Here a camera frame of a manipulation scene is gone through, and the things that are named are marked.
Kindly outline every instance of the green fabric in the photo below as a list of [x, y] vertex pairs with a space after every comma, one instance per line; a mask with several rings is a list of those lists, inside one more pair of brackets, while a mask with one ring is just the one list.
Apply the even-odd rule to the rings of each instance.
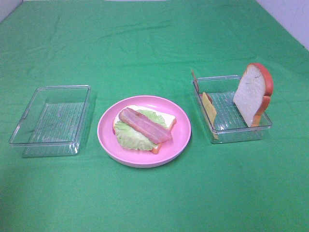
[[[195, 107], [197, 77], [273, 76], [259, 141], [213, 145]], [[254, 0], [26, 1], [0, 24], [0, 231], [308, 231], [309, 52]], [[21, 158], [8, 140], [34, 90], [92, 87], [77, 156]], [[102, 114], [135, 95], [170, 99], [192, 136], [151, 169], [112, 160]]]

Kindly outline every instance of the green lettuce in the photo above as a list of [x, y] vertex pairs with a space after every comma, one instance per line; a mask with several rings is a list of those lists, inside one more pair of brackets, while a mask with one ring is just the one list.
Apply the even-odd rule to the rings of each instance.
[[[160, 115], [157, 115], [155, 112], [150, 110], [137, 110], [137, 111], [146, 115], [153, 122], [158, 123], [163, 127], [167, 128], [164, 118]], [[115, 124], [115, 135], [117, 137], [118, 143], [126, 149], [150, 151], [157, 146], [157, 144], [152, 143], [143, 134], [137, 132], [128, 124], [122, 121], [118, 121]]]

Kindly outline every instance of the toy bread slice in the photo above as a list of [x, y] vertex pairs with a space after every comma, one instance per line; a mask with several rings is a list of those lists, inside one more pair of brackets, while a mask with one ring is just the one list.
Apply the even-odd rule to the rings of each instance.
[[271, 74], [260, 63], [250, 63], [244, 72], [233, 102], [248, 127], [256, 127], [268, 107], [274, 84]]
[[[162, 116], [164, 118], [164, 121], [165, 121], [165, 124], [166, 126], [168, 127], [168, 130], [170, 131], [174, 124], [176, 123], [176, 117], [174, 115], [170, 115], [170, 114], [167, 114], [167, 113], [162, 113], [162, 112], [159, 112], [157, 110], [154, 110], [154, 109], [150, 109], [148, 107], [144, 107], [144, 106], [137, 106], [137, 105], [128, 105], [124, 108], [131, 108], [133, 110], [150, 110], [150, 111], [153, 111], [155, 112], [158, 116]], [[113, 128], [113, 133], [115, 134], [115, 124], [120, 121], [119, 119], [119, 114], [117, 114], [117, 116], [115, 117], [114, 121], [113, 121], [113, 124], [112, 124], [112, 128]], [[162, 146], [162, 143], [159, 143], [157, 144], [157, 146], [155, 148], [153, 148], [152, 150], [150, 150], [150, 152], [154, 153], [154, 154], [158, 154], [160, 148]]]

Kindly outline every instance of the clear plastic container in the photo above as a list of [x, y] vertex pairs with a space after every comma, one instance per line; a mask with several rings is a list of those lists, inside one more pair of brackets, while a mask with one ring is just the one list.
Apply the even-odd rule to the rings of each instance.
[[69, 156], [79, 151], [90, 86], [38, 88], [10, 138], [23, 157]]
[[[258, 127], [248, 127], [233, 103], [233, 97], [239, 85], [240, 76], [202, 77], [193, 81], [199, 113], [206, 128], [210, 142], [213, 144], [232, 143], [262, 139], [265, 129], [272, 127], [272, 122], [264, 112]], [[202, 93], [207, 93], [216, 108], [214, 124], [202, 104]]]

